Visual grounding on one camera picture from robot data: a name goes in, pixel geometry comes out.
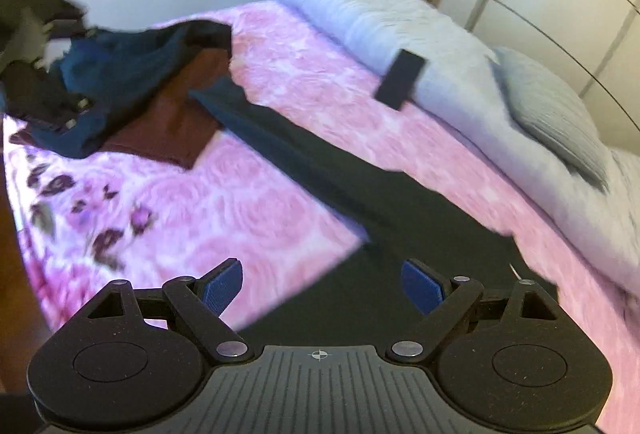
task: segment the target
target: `bed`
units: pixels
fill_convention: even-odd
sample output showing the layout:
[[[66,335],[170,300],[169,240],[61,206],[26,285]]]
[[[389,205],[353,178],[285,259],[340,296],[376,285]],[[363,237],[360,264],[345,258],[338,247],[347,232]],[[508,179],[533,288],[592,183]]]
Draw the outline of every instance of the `bed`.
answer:
[[[640,342],[625,294],[597,273],[480,150],[412,104],[372,99],[380,78],[276,1],[196,17],[234,28],[231,72],[251,101],[342,149],[404,170],[484,226],[513,234],[528,265],[559,286],[561,305],[606,355],[614,385],[608,434],[640,429]],[[228,131],[191,171],[118,153],[70,160],[9,143],[4,162],[24,264],[53,330],[107,281],[159,287],[227,257],[244,286],[222,318],[238,330],[318,279],[362,237]]]

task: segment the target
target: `wooden floor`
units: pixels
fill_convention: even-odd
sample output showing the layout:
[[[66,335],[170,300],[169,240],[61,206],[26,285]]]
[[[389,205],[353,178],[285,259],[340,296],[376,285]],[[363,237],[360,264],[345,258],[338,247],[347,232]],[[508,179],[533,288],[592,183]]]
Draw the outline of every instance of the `wooden floor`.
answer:
[[[19,393],[31,356],[50,332],[22,264],[1,157],[0,151],[0,390]]]

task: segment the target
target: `pillow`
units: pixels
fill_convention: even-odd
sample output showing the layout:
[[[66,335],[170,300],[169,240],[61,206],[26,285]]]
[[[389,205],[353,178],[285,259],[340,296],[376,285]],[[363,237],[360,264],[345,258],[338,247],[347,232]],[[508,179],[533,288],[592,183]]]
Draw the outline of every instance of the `pillow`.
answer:
[[[576,92],[548,68],[508,48],[494,49],[511,117],[599,188],[607,185],[607,147]]]

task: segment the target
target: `brown garment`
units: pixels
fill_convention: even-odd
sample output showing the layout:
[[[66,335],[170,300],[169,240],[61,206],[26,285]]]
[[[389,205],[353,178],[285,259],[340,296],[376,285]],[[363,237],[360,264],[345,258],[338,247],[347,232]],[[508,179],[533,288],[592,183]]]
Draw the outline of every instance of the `brown garment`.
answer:
[[[164,163],[193,167],[220,124],[190,90],[210,87],[229,75],[224,49],[203,49],[154,96],[140,117],[111,135],[102,152],[123,152]],[[11,143],[35,146],[29,128],[13,134]]]

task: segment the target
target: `blue gripper pad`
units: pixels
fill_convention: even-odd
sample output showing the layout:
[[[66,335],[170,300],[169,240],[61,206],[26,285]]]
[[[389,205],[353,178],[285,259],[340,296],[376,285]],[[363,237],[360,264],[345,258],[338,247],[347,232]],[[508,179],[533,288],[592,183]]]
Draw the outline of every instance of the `blue gripper pad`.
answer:
[[[405,261],[401,270],[402,290],[422,313],[428,315],[444,300],[444,291],[436,279]]]
[[[238,259],[227,259],[220,265],[220,272],[212,272],[211,280],[205,281],[198,293],[204,305],[219,317],[241,289],[242,265]]]

